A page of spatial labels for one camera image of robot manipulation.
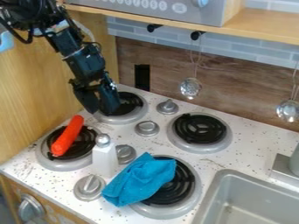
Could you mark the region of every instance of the wooden wall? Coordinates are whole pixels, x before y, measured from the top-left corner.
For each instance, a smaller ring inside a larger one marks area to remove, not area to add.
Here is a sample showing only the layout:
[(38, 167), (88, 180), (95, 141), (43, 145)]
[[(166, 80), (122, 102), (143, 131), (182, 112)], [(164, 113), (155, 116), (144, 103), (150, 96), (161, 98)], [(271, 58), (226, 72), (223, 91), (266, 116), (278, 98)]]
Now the wooden wall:
[[(103, 46), (108, 71), (118, 79), (115, 38), (101, 15), (72, 12)], [(43, 38), (0, 53), (0, 164), (81, 109), (72, 72)]]
[[(120, 83), (134, 86), (134, 65), (150, 65), (151, 92), (186, 101), (178, 85), (194, 76), (188, 51), (126, 38), (116, 43)], [(204, 88), (190, 102), (299, 131), (299, 122), (286, 123), (275, 113), (276, 105), (289, 98), (292, 73), (279, 66), (203, 54), (197, 77)]]

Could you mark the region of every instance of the stove knob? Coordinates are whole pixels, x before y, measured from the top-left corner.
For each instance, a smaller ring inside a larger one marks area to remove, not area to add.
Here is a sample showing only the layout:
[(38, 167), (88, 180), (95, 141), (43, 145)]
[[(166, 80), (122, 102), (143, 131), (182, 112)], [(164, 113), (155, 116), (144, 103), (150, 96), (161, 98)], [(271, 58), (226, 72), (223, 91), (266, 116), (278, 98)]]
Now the stove knob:
[(192, 1), (199, 8), (203, 8), (209, 3), (209, 0), (192, 0)]
[(171, 99), (161, 102), (156, 106), (156, 110), (164, 115), (174, 115), (178, 112), (178, 105)]
[(45, 209), (29, 194), (22, 194), (21, 205), (18, 207), (18, 216), (23, 222), (31, 221), (35, 218), (45, 216)]
[(142, 137), (152, 137), (159, 132), (159, 125), (152, 121), (140, 122), (135, 126), (135, 132)]
[(105, 180), (96, 175), (81, 178), (73, 188), (73, 194), (78, 200), (91, 201), (100, 198), (101, 190), (105, 187)]
[(127, 165), (136, 158), (136, 150), (127, 144), (116, 145), (119, 165)]

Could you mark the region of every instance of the wooden panel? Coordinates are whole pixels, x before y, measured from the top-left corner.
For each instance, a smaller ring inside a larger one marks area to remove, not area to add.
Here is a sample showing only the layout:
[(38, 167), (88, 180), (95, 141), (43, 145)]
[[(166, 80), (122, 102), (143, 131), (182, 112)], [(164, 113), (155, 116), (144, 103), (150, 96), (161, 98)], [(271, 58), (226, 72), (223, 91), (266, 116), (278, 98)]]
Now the wooden panel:
[[(186, 101), (178, 85), (194, 76), (188, 51), (126, 38), (117, 38), (117, 51), (120, 83), (134, 86), (134, 65), (147, 64), (152, 92)], [(299, 131), (298, 122), (284, 122), (275, 113), (289, 98), (291, 69), (211, 54), (203, 54), (200, 65), (197, 77), (204, 89), (191, 103)]]
[(59, 217), (61, 216), (67, 218), (68, 220), (72, 221), (73, 223), (80, 223), (80, 224), (87, 224), (88, 222), (82, 220), (80, 217), (74, 215), (73, 213), (68, 212), (67, 210), (63, 209), (56, 204), (53, 204), (48, 199), (43, 198), (39, 194), (33, 192), (32, 190), (18, 184), (17, 182), (2, 176), (3, 182), (10, 188), (10, 193), (14, 197), (14, 203), (19, 205), (21, 203), (21, 194), (27, 193), (33, 196), (45, 209), (45, 218), (43, 220), (47, 221), (47, 223), (71, 223), (71, 222), (62, 222), (59, 221)]
[[(72, 16), (93, 31), (117, 80), (115, 38), (107, 35), (104, 17)], [(72, 72), (44, 39), (15, 44), (0, 54), (0, 164), (81, 109), (68, 84)]]
[(2, 189), (7, 207), (10, 209), (13, 219), (15, 220), (16, 224), (21, 224), (22, 222), (17, 216), (17, 206), (19, 205), (19, 200), (17, 198), (17, 195), (12, 191), (7, 178), (1, 174), (0, 189)]
[(224, 26), (214, 27), (71, 4), (66, 4), (66, 8), (72, 11), (85, 11), (144, 23), (150, 21), (152, 24), (174, 26), (193, 31), (216, 32), (245, 38), (265, 39), (299, 45), (299, 14), (297, 13), (247, 8), (229, 20)]

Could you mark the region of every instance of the backsplash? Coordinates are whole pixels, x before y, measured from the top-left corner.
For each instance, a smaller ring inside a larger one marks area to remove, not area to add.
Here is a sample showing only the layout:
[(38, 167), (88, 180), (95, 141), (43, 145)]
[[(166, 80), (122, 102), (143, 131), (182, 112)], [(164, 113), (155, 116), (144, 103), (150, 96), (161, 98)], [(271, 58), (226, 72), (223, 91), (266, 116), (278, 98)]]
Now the backsplash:
[[(128, 38), (116, 40), (121, 84), (134, 87), (136, 65), (148, 65), (150, 92), (188, 101), (178, 86), (195, 77), (189, 51)], [(203, 53), (197, 71), (203, 89), (188, 102), (299, 131), (299, 122), (284, 122), (275, 113), (276, 106), (290, 96), (292, 73), (293, 69), (281, 66)]]
[[(299, 1), (297, 0), (247, 0), (246, 6), (299, 13)], [(163, 26), (149, 33), (146, 26), (147, 24), (141, 22), (108, 17), (108, 33), (118, 37), (194, 51), (201, 48), (203, 53), (257, 61), (280, 67), (294, 68), (296, 61), (299, 60), (298, 45), (205, 33), (202, 36), (199, 48), (199, 40), (191, 41), (190, 34), (192, 31), (190, 30)]]

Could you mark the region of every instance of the burner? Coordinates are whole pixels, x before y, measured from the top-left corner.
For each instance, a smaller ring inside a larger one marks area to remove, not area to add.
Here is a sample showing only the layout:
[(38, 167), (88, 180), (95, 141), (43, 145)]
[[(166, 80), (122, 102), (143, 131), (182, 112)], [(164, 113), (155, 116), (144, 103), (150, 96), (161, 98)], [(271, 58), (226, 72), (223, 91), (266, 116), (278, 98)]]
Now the burner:
[[(62, 126), (59, 129), (56, 129), (46, 138), (46, 144), (48, 149), (51, 149), (52, 144), (59, 138), (59, 136), (66, 129), (66, 126)], [(68, 151), (60, 157), (54, 157), (50, 150), (47, 152), (47, 156), (50, 160), (60, 159), (68, 160), (73, 158), (79, 158), (87, 154), (95, 145), (94, 139), (96, 138), (97, 133), (93, 129), (88, 129), (87, 126), (83, 126), (77, 139), (73, 142)]]
[(184, 114), (174, 122), (174, 126), (188, 144), (212, 144), (226, 135), (226, 126), (208, 115)]
[(136, 94), (132, 94), (128, 92), (119, 92), (118, 95), (120, 96), (121, 99), (121, 106), (114, 113), (110, 115), (102, 112), (105, 116), (123, 116), (132, 112), (136, 107), (143, 106), (142, 99)]
[(112, 114), (106, 115), (103, 109), (94, 113), (101, 123), (128, 124), (141, 119), (149, 110), (149, 105), (143, 97), (129, 92), (119, 92), (121, 106)]
[(157, 159), (176, 159), (175, 178), (163, 185), (153, 196), (130, 205), (137, 213), (151, 219), (168, 220), (189, 213), (199, 202), (201, 181), (194, 168), (184, 160), (171, 156)]
[(46, 169), (56, 172), (69, 172), (83, 168), (92, 163), (94, 139), (100, 133), (93, 127), (83, 126), (70, 149), (61, 157), (54, 157), (49, 151), (52, 143), (60, 136), (66, 127), (53, 131), (38, 142), (35, 151), (38, 162)]
[[(155, 157), (155, 159), (169, 159), (168, 157)], [(185, 199), (194, 191), (194, 175), (190, 169), (177, 161), (176, 174), (171, 182), (163, 185), (153, 196), (142, 201), (145, 205), (171, 205)]]
[(233, 140), (230, 127), (216, 116), (179, 115), (167, 127), (167, 137), (179, 149), (206, 154), (224, 150)]

